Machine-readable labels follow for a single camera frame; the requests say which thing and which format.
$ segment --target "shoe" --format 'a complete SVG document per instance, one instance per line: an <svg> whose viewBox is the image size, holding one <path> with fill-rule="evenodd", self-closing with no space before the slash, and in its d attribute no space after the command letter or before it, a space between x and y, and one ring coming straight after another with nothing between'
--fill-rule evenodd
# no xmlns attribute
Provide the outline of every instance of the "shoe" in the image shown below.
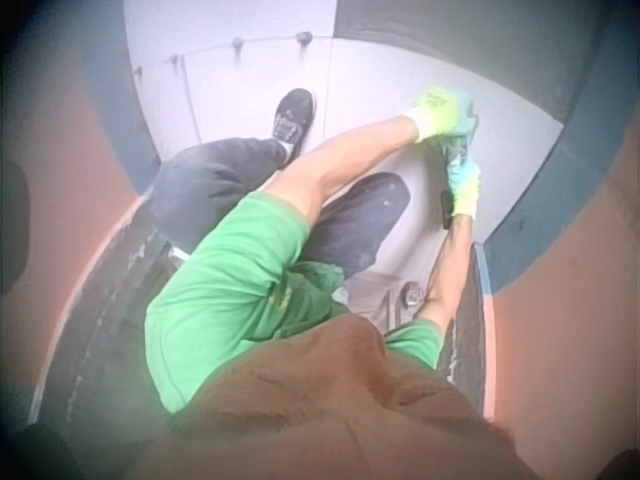
<svg viewBox="0 0 640 480"><path fill-rule="evenodd" d="M309 90L295 88L287 93L276 109L271 136L278 140L287 151L285 167L300 154L313 117L316 113L316 97Z"/></svg>

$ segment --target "white floor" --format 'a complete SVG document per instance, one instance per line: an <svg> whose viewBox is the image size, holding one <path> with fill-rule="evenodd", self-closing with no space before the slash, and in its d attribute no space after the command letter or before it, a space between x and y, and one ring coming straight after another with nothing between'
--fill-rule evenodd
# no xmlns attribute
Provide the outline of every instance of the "white floor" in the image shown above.
<svg viewBox="0 0 640 480"><path fill-rule="evenodd" d="M132 68L142 65L138 94L162 160L200 142L267 137L279 99L295 86L312 88L318 99L307 150L402 112L430 85L468 90L481 116L472 151L482 169L474 236L483 242L527 187L562 128L521 97L461 68L395 47L329 38L335 1L189 1L180 2L180 8L174 3L125 2ZM237 7L245 9L243 15L231 12L230 5L246 3L268 3L270 13L247 16L245 6ZM274 16L275 5L293 13L283 20ZM294 35L304 30L324 37L302 49ZM230 46L236 35L252 39L239 55ZM172 62L172 55L177 60ZM412 199L384 242L375 271L415 280L425 280L431 271L445 233L439 203L445 178L441 162L428 160L423 148L413 147L377 169L400 174Z"/></svg>

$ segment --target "work glove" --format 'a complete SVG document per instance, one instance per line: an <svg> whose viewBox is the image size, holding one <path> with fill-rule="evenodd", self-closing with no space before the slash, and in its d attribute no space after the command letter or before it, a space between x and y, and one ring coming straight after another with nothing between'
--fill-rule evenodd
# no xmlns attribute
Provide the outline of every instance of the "work glove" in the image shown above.
<svg viewBox="0 0 640 480"><path fill-rule="evenodd" d="M427 90L404 116L418 128L416 143L435 135L469 136L477 124L471 96L445 88Z"/></svg>
<svg viewBox="0 0 640 480"><path fill-rule="evenodd" d="M430 143L442 154L447 168L447 182L453 196L452 216L468 215L475 220L480 196L480 167L469 154L473 135L438 136Z"/></svg>

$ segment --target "dark jeans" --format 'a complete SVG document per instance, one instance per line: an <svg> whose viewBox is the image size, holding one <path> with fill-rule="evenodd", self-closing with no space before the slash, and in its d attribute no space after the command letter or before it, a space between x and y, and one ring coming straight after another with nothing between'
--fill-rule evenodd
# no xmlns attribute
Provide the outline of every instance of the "dark jeans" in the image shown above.
<svg viewBox="0 0 640 480"><path fill-rule="evenodd" d="M191 254L238 202L284 163L275 140L230 138L183 150L163 163L148 206L160 232ZM325 206L301 260L338 265L345 278L375 263L376 254L410 195L394 173L357 181Z"/></svg>

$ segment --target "red wall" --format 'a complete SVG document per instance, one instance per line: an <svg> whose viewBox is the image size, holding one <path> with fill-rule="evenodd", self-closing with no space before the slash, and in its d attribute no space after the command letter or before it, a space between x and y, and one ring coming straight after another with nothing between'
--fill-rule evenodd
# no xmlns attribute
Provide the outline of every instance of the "red wall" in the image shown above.
<svg viewBox="0 0 640 480"><path fill-rule="evenodd" d="M26 32L3 78L2 155L28 181L30 241L26 269L2 299L2 384L23 396L76 282L138 198L88 94L73 30L56 21Z"/></svg>
<svg viewBox="0 0 640 480"><path fill-rule="evenodd" d="M638 117L595 197L493 299L496 420L547 478L593 479L639 446Z"/></svg>

